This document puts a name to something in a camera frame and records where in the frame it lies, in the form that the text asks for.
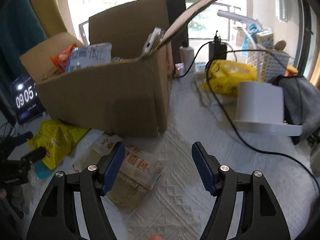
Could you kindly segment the operator thumb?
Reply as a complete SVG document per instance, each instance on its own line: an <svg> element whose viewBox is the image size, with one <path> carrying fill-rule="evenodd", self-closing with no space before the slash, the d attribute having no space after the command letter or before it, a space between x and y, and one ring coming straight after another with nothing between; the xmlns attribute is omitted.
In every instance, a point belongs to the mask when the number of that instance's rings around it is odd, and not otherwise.
<svg viewBox="0 0 320 240"><path fill-rule="evenodd" d="M148 238L148 240L163 240L163 238L158 234L154 234L154 235L150 236Z"/></svg>

